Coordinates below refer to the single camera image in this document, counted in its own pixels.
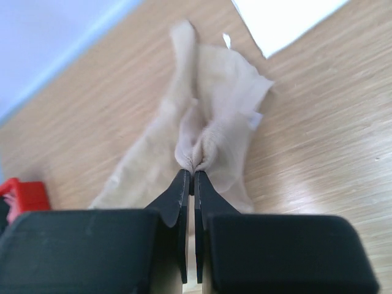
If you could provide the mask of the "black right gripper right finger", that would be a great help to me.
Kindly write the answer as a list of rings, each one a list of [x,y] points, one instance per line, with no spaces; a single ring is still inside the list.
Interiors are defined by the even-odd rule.
[[[197,281],[216,293],[377,293],[360,237],[339,216],[242,214],[194,175]]]

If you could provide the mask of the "beige t shirt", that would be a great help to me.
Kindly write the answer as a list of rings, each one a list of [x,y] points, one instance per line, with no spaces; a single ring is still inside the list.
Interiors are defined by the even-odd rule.
[[[91,208],[144,208],[185,169],[206,172],[229,204],[252,213],[244,164],[273,82],[237,51],[199,43],[187,20],[171,29],[171,40],[176,67],[157,115]]]

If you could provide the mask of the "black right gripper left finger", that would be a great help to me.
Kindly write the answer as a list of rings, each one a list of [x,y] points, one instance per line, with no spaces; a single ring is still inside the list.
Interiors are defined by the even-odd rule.
[[[1,236],[2,293],[181,293],[187,172],[143,209],[28,212]]]

